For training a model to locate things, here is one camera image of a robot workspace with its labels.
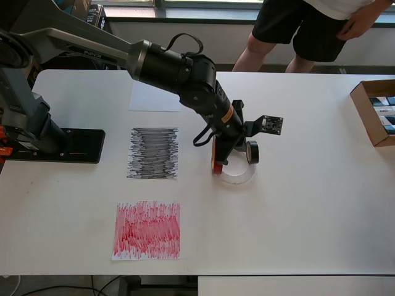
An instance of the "cable on floor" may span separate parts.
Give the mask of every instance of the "cable on floor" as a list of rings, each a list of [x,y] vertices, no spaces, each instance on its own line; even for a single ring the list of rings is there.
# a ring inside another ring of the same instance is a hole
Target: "cable on floor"
[[[15,286],[15,289],[14,289],[14,291],[12,291],[12,293],[10,294],[10,296],[13,296],[14,294],[15,294],[15,292],[18,290],[18,288],[19,288],[19,285],[20,285],[20,276],[18,276],[18,283],[17,283],[17,285]]]
[[[93,293],[93,296],[96,296],[96,293],[94,292],[94,285],[93,285],[93,276],[91,276],[91,283],[92,283],[92,293]]]
[[[107,284],[105,284],[104,287],[101,288],[101,290],[99,291],[98,296],[100,296],[100,294],[105,295],[102,291],[103,291],[109,284],[111,284],[112,282],[116,281],[116,280],[119,279],[120,277],[121,277],[121,276],[117,276],[117,277],[113,278],[111,281],[109,281]]]
[[[91,287],[78,287],[78,286],[52,286],[52,287],[47,287],[47,288],[42,288],[42,289],[30,291],[30,292],[27,292],[27,293],[22,294],[21,296],[27,296],[27,295],[31,295],[31,294],[34,294],[34,293],[42,292],[42,291],[45,291],[45,290],[60,289],[60,288],[93,290],[93,291],[99,292],[98,295],[100,295],[100,293],[101,293],[103,296],[108,296],[108,295],[105,294],[104,292],[101,292],[101,291],[99,291],[99,290],[97,290],[97,289],[95,289],[95,288],[91,288]]]

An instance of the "paper sheet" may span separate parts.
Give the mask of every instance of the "paper sheet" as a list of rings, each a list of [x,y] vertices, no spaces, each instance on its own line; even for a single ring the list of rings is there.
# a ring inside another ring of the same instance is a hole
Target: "paper sheet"
[[[178,202],[118,204],[113,260],[179,257],[180,204]]]
[[[180,98],[176,94],[135,81],[129,111],[181,111]]]
[[[178,128],[132,128],[127,178],[176,179]]]

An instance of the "black scribbles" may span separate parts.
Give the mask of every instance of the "black scribbles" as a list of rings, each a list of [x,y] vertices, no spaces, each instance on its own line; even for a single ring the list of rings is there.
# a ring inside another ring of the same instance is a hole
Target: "black scribbles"
[[[127,177],[175,179],[178,170],[178,128],[132,128]]]

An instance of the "window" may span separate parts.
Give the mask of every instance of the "window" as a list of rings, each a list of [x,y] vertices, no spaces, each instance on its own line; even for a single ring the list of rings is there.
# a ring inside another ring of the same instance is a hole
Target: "window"
[[[93,2],[109,6],[259,9],[263,0],[93,0]],[[388,9],[388,12],[395,13],[395,4]]]

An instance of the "wall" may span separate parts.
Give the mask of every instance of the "wall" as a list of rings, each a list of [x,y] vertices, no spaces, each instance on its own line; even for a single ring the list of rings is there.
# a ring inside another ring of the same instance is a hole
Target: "wall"
[[[252,25],[210,25],[179,23],[111,23],[115,35],[136,42],[147,39],[167,46],[181,32],[198,36],[204,43],[204,54],[216,64],[234,64],[245,48]],[[192,51],[197,46],[184,36],[174,50]],[[279,44],[267,57],[266,64],[287,64],[294,55],[291,44]],[[335,65],[395,65],[395,29],[372,28],[359,39],[346,43]]]

